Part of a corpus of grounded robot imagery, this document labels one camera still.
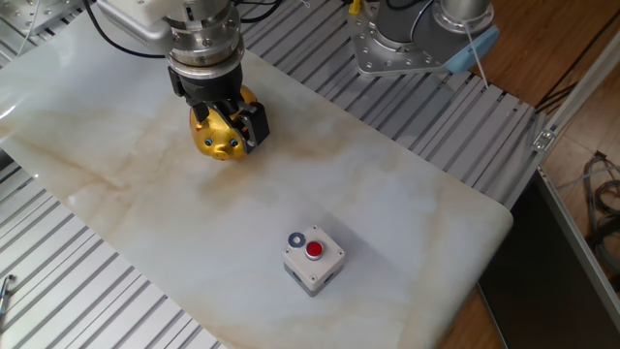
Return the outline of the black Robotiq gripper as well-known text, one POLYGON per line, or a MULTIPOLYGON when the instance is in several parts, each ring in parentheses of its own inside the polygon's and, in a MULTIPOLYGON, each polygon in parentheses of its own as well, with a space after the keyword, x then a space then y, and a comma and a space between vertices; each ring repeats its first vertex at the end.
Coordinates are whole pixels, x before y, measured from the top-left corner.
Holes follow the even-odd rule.
POLYGON ((232 150, 251 153, 270 134, 264 106, 259 102, 241 101, 243 73, 241 65, 214 79, 190 79, 168 67, 174 93, 186 98, 197 122, 210 114, 207 103, 222 117, 231 131, 228 145, 232 150))

